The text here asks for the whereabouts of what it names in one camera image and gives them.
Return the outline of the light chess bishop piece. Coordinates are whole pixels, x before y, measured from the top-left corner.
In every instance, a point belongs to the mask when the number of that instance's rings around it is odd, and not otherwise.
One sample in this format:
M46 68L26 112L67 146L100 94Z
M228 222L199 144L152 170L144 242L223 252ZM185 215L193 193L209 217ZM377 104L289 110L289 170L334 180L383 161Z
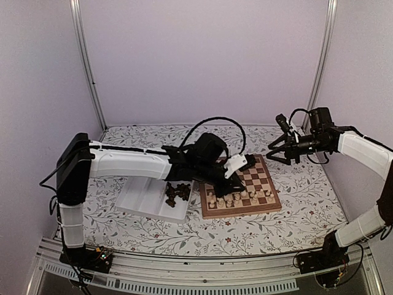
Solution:
M224 199L218 199L217 207L218 207L218 209L224 208L225 207L225 200Z

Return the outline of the light chess king piece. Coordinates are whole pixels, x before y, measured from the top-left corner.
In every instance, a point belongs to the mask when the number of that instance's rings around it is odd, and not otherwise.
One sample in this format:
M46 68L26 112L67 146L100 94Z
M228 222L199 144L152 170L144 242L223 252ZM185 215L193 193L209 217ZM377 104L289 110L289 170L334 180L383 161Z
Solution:
M240 207L241 206L241 196L240 196L240 194L235 194L233 203L234 203L234 207Z

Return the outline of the wooden chess board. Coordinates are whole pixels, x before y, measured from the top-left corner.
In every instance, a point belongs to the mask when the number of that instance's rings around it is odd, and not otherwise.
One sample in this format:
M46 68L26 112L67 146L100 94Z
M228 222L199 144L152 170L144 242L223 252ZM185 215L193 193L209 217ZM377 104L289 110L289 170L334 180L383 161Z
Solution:
M265 159L255 155L256 164L244 171L237 171L244 190L218 198L211 185L199 184L201 214L203 219L230 218L277 212L282 209Z

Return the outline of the white plastic compartment tray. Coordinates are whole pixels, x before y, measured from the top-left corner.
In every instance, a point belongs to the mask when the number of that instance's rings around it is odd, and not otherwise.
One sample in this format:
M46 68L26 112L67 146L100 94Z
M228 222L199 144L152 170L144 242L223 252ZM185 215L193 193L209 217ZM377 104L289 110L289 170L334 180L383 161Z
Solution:
M166 202L168 186L177 188L181 184L193 188L193 183L189 181L168 183L153 178L130 176L120 191L115 207L123 213L183 224L186 222L189 201L177 196L175 206L171 207Z

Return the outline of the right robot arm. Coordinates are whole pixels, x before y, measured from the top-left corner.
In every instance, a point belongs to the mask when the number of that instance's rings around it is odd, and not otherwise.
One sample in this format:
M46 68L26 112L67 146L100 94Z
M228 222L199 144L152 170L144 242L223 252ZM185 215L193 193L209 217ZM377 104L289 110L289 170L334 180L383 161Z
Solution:
M276 116L282 135L268 145L266 158L286 165L302 159L324 172L349 221L324 239L317 262L330 268L340 248L392 232L392 149L349 125L336 125L327 107L297 108Z

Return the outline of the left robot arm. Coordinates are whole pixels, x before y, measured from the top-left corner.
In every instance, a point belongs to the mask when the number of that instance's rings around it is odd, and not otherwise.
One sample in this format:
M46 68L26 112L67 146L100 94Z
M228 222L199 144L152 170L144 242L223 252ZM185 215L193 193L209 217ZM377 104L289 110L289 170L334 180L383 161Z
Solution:
M105 145L78 133L56 163L55 169L39 185L55 177L53 187L58 202L63 243L68 258L77 266L91 262L85 249L83 204L90 178L136 176L162 181L199 181L213 186L218 197L245 189L238 170L253 164L251 156L230 155L226 143L212 133L202 134L193 144L163 145L143 149Z

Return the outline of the pile of dark chess pieces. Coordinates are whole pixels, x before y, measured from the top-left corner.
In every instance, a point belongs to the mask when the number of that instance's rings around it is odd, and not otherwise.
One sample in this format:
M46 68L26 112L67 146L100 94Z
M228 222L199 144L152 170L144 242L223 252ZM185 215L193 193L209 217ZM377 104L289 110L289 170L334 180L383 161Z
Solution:
M165 195L167 199L165 203L171 208L176 205L175 198L179 197L183 201L189 201L191 193L191 183L180 183L175 187L171 183L166 183Z

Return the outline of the floral patterned table mat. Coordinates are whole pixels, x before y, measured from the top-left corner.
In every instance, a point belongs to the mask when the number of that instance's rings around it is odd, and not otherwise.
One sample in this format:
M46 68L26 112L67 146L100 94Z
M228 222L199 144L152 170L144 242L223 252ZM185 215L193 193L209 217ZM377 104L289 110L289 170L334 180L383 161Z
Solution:
M169 256L252 256L317 248L329 232L346 224L321 166L305 156L291 166L265 163L271 186L259 166L245 175L247 183L255 184L251 205L280 203L277 212L205 218L206 210L239 208L244 194L218 201L210 186L195 183L182 224L119 211L116 201L126 178L93 178L84 204L85 242Z

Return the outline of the right aluminium frame post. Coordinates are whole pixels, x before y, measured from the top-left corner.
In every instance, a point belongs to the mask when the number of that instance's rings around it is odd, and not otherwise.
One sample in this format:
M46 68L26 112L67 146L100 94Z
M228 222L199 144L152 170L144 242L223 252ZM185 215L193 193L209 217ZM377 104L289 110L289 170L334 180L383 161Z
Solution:
M309 111L315 108L319 91L322 85L322 79L325 71L325 66L327 64L329 49L333 37L335 17L337 12L337 4L338 4L337 0L327 1L327 13L325 18L324 32L322 35L322 45L320 49L316 73L314 75L313 85L311 87L311 93L306 107L306 109Z

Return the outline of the aluminium frame post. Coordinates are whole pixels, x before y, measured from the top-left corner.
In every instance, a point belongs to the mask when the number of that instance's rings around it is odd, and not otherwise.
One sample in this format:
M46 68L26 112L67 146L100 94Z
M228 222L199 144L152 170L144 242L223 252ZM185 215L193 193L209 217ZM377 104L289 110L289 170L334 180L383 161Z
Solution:
M93 75L93 71L90 64L90 59L88 56L87 42L84 33L84 26L82 20L82 13L80 9L80 1L70 0L71 7L71 17L74 25L74 31L76 34L77 45L80 52L80 57L82 61L82 67L84 69L85 78L87 81L88 91L90 93L93 109L97 116L99 126L102 131L107 130L107 123L104 118L104 112L99 100L98 91L96 88L96 81Z
M316 73L314 75L313 85L311 87L311 93L306 107L306 109L309 111L315 108L319 91L322 85L322 79L325 71L325 66L327 64L329 49L333 37L335 17L337 12L337 4L338 4L337 0L327 1L327 13L325 18L324 32L322 35L322 45L320 49Z

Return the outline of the front aluminium rail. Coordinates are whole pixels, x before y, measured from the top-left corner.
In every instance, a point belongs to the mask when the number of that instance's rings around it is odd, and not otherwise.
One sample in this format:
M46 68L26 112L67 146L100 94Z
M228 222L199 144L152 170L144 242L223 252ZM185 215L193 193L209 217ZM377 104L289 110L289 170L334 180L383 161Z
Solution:
M349 249L340 268L301 273L297 254L198 258L116 251L108 273L77 274L60 261L62 244L43 238L28 294L384 294L367 246ZM344 275L335 282L339 270Z

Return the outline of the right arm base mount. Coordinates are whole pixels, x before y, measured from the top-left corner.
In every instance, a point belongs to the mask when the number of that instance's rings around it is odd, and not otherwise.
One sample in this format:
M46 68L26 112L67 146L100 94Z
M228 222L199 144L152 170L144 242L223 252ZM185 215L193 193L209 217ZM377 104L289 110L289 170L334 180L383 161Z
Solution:
M316 275L317 283L325 288L335 288L348 270L348 247L341 248L336 242L327 241L321 250L297 253L293 265L301 274L324 271Z

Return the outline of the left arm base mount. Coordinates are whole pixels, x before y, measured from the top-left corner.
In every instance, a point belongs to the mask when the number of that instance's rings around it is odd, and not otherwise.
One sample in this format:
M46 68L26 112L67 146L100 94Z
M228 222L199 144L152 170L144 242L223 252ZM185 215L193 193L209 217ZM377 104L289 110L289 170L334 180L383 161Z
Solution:
M80 248L63 247L60 262L75 268L109 273L113 260L113 249L97 246L89 249L85 245Z

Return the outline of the left aluminium frame post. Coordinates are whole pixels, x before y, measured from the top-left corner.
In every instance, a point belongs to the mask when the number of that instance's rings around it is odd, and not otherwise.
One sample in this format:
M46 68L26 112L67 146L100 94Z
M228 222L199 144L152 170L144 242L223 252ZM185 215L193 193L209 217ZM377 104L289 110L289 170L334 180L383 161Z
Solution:
M88 91L90 93L93 109L97 116L99 126L102 131L107 130L107 123L104 118L104 112L99 100L98 91L96 88L96 81L93 75L93 71L90 64L90 59L88 56L87 42L84 33L84 26L82 20L82 13L80 9L80 1L70 0L71 7L71 17L74 25L74 31L76 34L77 45L80 52L80 57L82 61L82 67L84 69L85 78L87 81Z

